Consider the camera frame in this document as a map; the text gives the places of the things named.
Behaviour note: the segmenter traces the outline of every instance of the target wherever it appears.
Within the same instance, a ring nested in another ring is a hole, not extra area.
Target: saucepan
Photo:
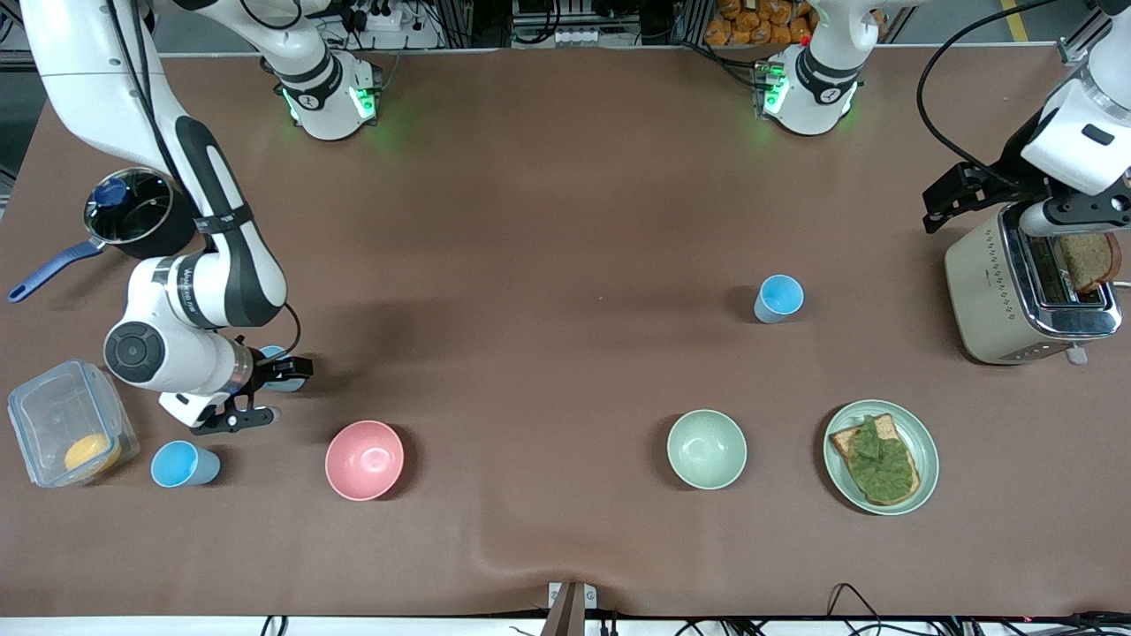
[[[106,246],[138,259],[170,256],[184,249],[196,232],[189,199],[145,167],[120,170],[95,186],[83,224],[90,238],[43,264],[8,292],[8,302],[25,300],[68,265],[97,256]]]

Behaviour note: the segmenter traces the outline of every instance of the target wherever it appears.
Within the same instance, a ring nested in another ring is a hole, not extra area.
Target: avocado toast
[[[834,433],[831,441],[872,504],[893,506],[918,491],[918,469],[890,414],[865,415],[863,424]]]

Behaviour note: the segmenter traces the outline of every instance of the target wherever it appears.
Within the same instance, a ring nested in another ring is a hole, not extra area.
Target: blue lid knob
[[[126,200],[129,188],[126,181],[118,177],[106,179],[94,187],[94,203],[98,205],[121,205]]]

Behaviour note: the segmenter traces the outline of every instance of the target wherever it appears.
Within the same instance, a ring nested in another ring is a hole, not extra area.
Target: blue cup
[[[762,283],[754,301],[754,316],[762,323],[780,323],[801,309],[805,292],[801,283],[785,274],[775,274]]]
[[[200,485],[216,479],[219,457],[190,441],[170,441],[153,456],[149,475],[162,488]]]
[[[277,345],[277,344],[269,344],[269,345],[260,349],[259,353],[262,353],[267,358],[270,358],[271,355],[275,355],[277,353],[283,353],[284,351],[286,351],[286,350],[283,349],[282,346]],[[287,358],[291,358],[291,356],[290,355],[282,355],[277,360],[286,360]],[[302,388],[302,385],[304,385],[304,384],[307,384],[307,379],[305,378],[292,378],[290,380],[282,380],[282,381],[277,381],[277,383],[264,383],[264,388],[270,389],[270,390],[280,390],[280,392],[284,392],[284,393],[294,393],[294,392],[299,390],[300,388]]]

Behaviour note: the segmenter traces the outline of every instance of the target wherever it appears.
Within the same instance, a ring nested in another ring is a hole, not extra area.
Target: toaster
[[[1024,209],[1003,208],[947,250],[962,344],[990,364],[1027,364],[1062,351],[1082,364],[1082,345],[1114,334],[1123,320],[1114,289],[1105,283],[1077,293],[1056,237],[1019,229]]]

